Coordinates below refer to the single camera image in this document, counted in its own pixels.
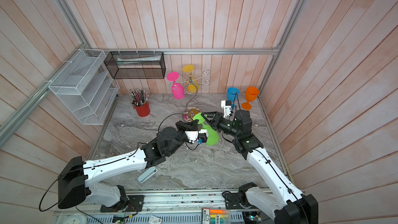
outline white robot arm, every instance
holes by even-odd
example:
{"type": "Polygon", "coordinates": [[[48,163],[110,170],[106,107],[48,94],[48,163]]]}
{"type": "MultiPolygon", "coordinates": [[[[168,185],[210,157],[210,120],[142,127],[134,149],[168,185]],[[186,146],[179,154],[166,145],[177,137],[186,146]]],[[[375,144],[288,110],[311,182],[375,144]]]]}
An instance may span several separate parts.
{"type": "MultiPolygon", "coordinates": [[[[318,222],[318,203],[311,195],[304,195],[271,160],[262,143],[251,132],[248,111],[238,110],[233,121],[220,112],[202,113],[215,130],[234,136],[235,149],[259,172],[273,197],[254,183],[239,187],[239,202],[243,207],[256,206],[275,223],[308,224],[318,222]]],[[[128,198],[124,188],[107,186],[100,181],[124,172],[151,168],[164,162],[184,142],[206,142],[206,130],[197,130],[197,121],[176,123],[177,129],[166,127],[157,137],[141,148],[114,157],[82,162],[73,158],[61,172],[58,181],[58,207],[69,208],[82,202],[102,204],[112,210],[125,209],[128,198]]]]}

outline red pencil cup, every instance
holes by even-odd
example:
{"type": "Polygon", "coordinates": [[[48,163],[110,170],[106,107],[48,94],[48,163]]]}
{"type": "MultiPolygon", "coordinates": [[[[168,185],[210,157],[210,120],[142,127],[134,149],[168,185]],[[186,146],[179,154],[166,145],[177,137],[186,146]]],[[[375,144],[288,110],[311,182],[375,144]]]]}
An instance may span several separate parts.
{"type": "Polygon", "coordinates": [[[136,107],[136,106],[133,107],[135,110],[137,110],[137,114],[140,117],[145,117],[150,114],[149,102],[145,103],[142,107],[136,107]]]}

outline wooden wall panel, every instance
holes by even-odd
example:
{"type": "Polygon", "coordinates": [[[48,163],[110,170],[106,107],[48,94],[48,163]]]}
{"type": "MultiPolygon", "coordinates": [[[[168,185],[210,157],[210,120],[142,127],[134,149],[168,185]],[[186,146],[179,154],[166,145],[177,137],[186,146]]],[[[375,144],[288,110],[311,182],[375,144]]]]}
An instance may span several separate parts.
{"type": "MultiPolygon", "coordinates": [[[[105,16],[116,24],[114,12],[105,16]]],[[[124,36],[117,40],[126,43],[124,36]]],[[[78,46],[80,40],[55,0],[0,0],[0,125],[78,46]]],[[[39,212],[41,196],[71,158],[86,158],[97,133],[53,94],[45,99],[0,151],[2,221],[29,216],[26,222],[46,223],[52,211],[39,212]]],[[[56,201],[54,185],[43,207],[56,201]]]]}
{"type": "Polygon", "coordinates": [[[320,223],[396,221],[397,19],[398,0],[308,0],[261,96],[320,223]]]}
{"type": "MultiPolygon", "coordinates": [[[[67,0],[93,47],[184,48],[274,47],[280,40],[297,0],[67,0]]],[[[210,87],[202,93],[224,93],[234,86],[245,92],[258,87],[268,56],[171,56],[167,72],[193,64],[194,77],[212,70],[210,87]]],[[[168,81],[119,80],[121,92],[146,88],[170,93],[168,81]]]]}

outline orange wine glass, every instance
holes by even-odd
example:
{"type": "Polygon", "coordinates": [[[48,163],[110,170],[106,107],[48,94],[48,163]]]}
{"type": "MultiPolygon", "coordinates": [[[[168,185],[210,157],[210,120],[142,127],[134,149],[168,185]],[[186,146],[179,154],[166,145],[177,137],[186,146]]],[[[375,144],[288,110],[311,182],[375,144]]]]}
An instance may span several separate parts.
{"type": "Polygon", "coordinates": [[[251,104],[249,102],[254,101],[257,98],[259,92],[260,91],[258,91],[256,87],[248,87],[245,94],[247,102],[242,103],[242,108],[245,110],[250,110],[251,104]]]}

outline white wire mesh organizer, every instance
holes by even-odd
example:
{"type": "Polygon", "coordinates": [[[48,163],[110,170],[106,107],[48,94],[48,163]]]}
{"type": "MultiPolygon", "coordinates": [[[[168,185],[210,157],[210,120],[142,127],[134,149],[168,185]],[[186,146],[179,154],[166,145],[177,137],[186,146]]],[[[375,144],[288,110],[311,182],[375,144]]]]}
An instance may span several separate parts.
{"type": "Polygon", "coordinates": [[[50,84],[50,90],[82,124],[102,125],[119,91],[108,71],[96,74],[103,50],[81,50],[50,84]]]}

